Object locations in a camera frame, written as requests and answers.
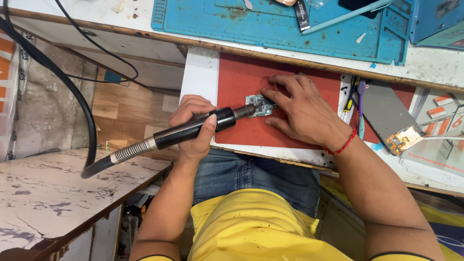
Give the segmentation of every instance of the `red string on wrist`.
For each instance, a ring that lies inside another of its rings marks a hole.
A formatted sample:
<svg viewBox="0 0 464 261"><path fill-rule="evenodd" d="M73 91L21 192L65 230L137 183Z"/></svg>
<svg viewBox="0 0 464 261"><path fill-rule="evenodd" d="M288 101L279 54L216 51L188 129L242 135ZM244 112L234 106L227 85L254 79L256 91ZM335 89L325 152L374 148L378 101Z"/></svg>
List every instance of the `red string on wrist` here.
<svg viewBox="0 0 464 261"><path fill-rule="evenodd" d="M337 150L336 152L330 152L326 148L324 148L324 151L329 155L335 155L335 154L338 154L338 153L342 152L348 146L348 144L354 139L354 137L356 137L357 132L358 132L358 130L353 128L353 133L351 133L351 136L349 137L348 141L345 143L345 145L341 149Z"/></svg>

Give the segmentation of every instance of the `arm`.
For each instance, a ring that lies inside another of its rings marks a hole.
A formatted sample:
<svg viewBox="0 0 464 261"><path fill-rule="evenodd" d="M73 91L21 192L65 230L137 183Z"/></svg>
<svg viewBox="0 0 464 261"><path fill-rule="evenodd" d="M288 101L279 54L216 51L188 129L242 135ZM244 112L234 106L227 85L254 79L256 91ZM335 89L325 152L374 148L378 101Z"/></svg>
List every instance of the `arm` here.
<svg viewBox="0 0 464 261"><path fill-rule="evenodd" d="M196 95L185 95L169 126L180 125L194 113L214 110L211 102ZM180 260L177 241L184 231L193 202L193 182L200 160L209 152L216 129L216 115L203 124L198 137L179 144L179 159L147 210L131 249L130 261L149 255L165 255Z"/></svg>
<svg viewBox="0 0 464 261"><path fill-rule="evenodd" d="M330 108L309 77L276 75L269 82L284 85L292 97L278 91L262 91L289 118L287 123L270 117L266 124L329 151L339 150L348 141L351 127ZM445 260L432 228L404 183L358 136L334 159L345 193L364 221L366 259L384 252L404 251Z"/></svg>

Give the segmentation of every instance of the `lap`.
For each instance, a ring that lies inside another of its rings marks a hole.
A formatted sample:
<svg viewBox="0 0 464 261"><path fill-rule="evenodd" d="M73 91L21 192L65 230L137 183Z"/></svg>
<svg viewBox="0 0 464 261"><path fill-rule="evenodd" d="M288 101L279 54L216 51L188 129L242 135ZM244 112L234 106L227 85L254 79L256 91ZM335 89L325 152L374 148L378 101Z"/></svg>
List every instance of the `lap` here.
<svg viewBox="0 0 464 261"><path fill-rule="evenodd" d="M193 204L247 188L275 192L293 208L316 216L319 203L317 170L216 149L211 149L198 167Z"/></svg>

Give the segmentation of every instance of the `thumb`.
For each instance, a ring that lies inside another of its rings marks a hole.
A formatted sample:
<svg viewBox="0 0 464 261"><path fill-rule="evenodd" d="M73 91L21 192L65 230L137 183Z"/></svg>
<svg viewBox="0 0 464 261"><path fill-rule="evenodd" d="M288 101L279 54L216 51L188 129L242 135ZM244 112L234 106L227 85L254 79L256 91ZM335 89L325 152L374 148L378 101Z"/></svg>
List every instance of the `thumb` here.
<svg viewBox="0 0 464 261"><path fill-rule="evenodd" d="M209 116L201 127L200 133L196 138L197 142L200 144L209 144L214 132L216 131L216 114Z"/></svg>
<svg viewBox="0 0 464 261"><path fill-rule="evenodd" d="M295 136L294 135L295 132L292 130L290 125L286 121L280 118L270 117L267 120L265 120L264 123L266 123L267 125L271 125L276 129L281 130L283 133L287 134L287 136L289 136L290 138L293 138Z"/></svg>

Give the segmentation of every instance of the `blue repair mat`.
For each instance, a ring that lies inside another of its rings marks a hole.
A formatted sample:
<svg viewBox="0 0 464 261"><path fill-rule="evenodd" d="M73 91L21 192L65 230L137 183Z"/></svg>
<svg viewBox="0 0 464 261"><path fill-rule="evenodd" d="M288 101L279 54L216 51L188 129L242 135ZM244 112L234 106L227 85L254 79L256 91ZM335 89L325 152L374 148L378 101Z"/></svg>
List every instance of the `blue repair mat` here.
<svg viewBox="0 0 464 261"><path fill-rule="evenodd" d="M393 0L375 19L358 15L307 35L300 35L294 7L275 0L155 0L152 28L241 44L376 63L403 65L413 10L412 0ZM321 8L306 5L309 25L349 10L328 0ZM366 33L358 44L356 40Z"/></svg>

